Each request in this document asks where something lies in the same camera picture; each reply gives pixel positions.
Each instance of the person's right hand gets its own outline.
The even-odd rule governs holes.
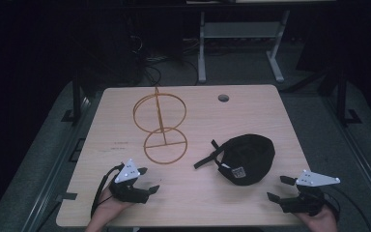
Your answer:
[[[311,217],[307,213],[294,213],[312,232],[337,232],[336,219],[332,210],[324,205],[321,212]]]

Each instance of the white bracket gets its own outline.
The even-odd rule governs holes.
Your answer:
[[[125,167],[123,167],[123,169],[119,172],[119,175],[117,175],[116,179],[114,179],[114,183],[122,183],[124,181],[135,179],[139,176],[140,172],[135,166],[133,160],[129,159],[125,164]]]
[[[333,178],[307,170],[303,170],[302,174],[297,179],[297,185],[308,187],[327,186],[339,183],[339,178]]]

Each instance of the white label on cap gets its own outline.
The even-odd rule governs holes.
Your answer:
[[[245,170],[243,170],[243,167],[234,168],[231,171],[233,172],[233,175],[235,178],[242,178],[246,176]]]

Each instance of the background table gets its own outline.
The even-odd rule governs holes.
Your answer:
[[[113,166],[133,159],[138,167],[148,167],[134,185],[146,189],[160,185],[147,204],[137,204],[111,222],[114,226],[250,226],[300,223],[282,213],[267,198],[267,191],[282,197],[297,196],[295,187],[279,181],[279,176],[298,177],[308,164],[278,92],[271,85],[161,87],[161,93],[173,94],[185,102],[186,117],[178,130],[188,141],[185,155],[172,164],[156,164],[144,154],[147,133],[133,121],[133,107],[143,97],[153,94],[151,87],[107,89],[90,128],[68,192],[75,200],[64,200],[57,217],[60,226],[85,226],[102,176]],[[229,101],[218,100],[227,95]],[[136,113],[140,125],[157,129],[157,109],[146,101]],[[183,105],[159,97],[164,126],[181,119]],[[212,161],[195,170],[193,164],[218,144],[246,134],[261,134],[272,140],[273,165],[259,183],[237,187],[225,179]],[[172,159],[181,147],[165,148],[164,157]]]

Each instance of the person's left hand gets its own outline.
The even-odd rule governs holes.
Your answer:
[[[133,203],[122,202],[114,198],[109,186],[101,192],[99,203],[86,227],[86,232],[101,231],[104,225],[116,218],[124,209],[133,205]]]

